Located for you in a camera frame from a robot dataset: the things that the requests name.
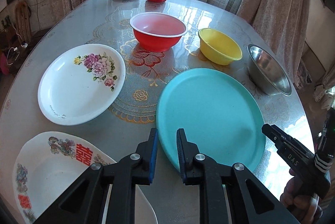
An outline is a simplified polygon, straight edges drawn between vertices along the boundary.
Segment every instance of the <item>turquoise plate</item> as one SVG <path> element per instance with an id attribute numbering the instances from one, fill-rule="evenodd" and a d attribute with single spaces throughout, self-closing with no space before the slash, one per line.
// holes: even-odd
<path id="1" fill-rule="evenodd" d="M 187 70 L 173 78 L 157 105 L 162 147 L 179 170 L 176 132 L 218 163 L 258 166 L 265 147 L 264 120 L 251 94 L 235 79 L 211 69 Z"/>

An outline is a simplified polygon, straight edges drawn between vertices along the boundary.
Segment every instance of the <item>human hand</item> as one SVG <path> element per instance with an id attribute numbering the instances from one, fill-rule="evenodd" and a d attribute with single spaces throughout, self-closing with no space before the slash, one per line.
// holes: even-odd
<path id="1" fill-rule="evenodd" d="M 295 176 L 295 172 L 290 169 L 290 175 Z M 322 209 L 318 206 L 319 197 L 297 196 L 293 197 L 294 178 L 291 178 L 284 188 L 284 193 L 280 196 L 280 202 L 287 208 L 294 204 L 298 209 L 304 211 L 304 218 L 301 224 L 313 224 L 322 216 Z"/>

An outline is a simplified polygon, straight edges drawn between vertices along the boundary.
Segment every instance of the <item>yellow plastic bowl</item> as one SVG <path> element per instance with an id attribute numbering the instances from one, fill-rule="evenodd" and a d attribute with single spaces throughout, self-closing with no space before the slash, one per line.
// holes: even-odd
<path id="1" fill-rule="evenodd" d="M 200 29 L 198 35 L 201 52 L 216 64 L 228 65 L 243 57 L 239 45 L 232 38 L 215 29 Z"/>

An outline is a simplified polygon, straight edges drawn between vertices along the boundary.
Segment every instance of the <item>metal bolt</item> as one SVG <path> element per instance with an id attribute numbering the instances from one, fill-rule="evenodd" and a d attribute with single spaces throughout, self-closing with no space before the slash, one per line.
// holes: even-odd
<path id="1" fill-rule="evenodd" d="M 206 157 L 203 154 L 197 154 L 197 155 L 195 155 L 195 158 L 199 161 L 203 161 L 203 160 L 205 160 Z"/>
<path id="2" fill-rule="evenodd" d="M 93 170 L 99 170 L 101 168 L 101 163 L 93 163 L 91 164 L 91 168 Z"/>
<path id="3" fill-rule="evenodd" d="M 139 158 L 141 158 L 141 155 L 139 155 L 137 153 L 133 153 L 132 155 L 130 155 L 130 158 L 132 160 L 138 160 Z"/>
<path id="4" fill-rule="evenodd" d="M 237 164 L 234 164 L 234 168 L 238 171 L 242 171 L 244 169 L 244 165 L 237 163 Z"/>

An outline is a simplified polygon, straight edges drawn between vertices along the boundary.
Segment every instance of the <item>round table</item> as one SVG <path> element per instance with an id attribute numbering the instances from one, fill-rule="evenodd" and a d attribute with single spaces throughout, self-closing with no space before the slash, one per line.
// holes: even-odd
<path id="1" fill-rule="evenodd" d="M 188 33 L 164 53 L 139 47 L 129 19 L 145 11 L 170 14 L 184 21 Z M 210 62 L 199 51 L 198 30 L 215 28 L 232 37 L 241 47 L 243 58 L 229 66 Z M 77 126 L 56 125 L 46 119 L 37 102 L 37 88 L 46 68 L 73 47 L 99 43 L 119 51 L 126 63 L 126 80 L 117 100 L 95 119 Z M 248 44 L 272 53 L 254 29 L 240 17 L 196 0 L 167 0 L 157 4 L 146 0 L 87 0 L 66 15 L 39 42 L 17 74 L 0 114 L 0 196 L 19 223 L 12 189 L 12 172 L 22 146 L 44 131 L 61 131 L 79 136 L 118 161 L 134 152 L 155 127 L 155 109 L 160 92 L 178 73 L 198 67 L 229 74 L 251 93 L 265 123 L 276 124 L 300 140 L 311 151 L 313 141 L 304 109 L 296 91 L 290 97 L 268 96 L 249 79 Z M 290 179 L 288 165 L 267 139 L 257 178 L 280 197 Z M 141 186 L 157 215 L 158 222 L 198 223 L 199 190 L 185 186 L 177 170 L 158 147 L 155 178 L 151 186 Z"/>

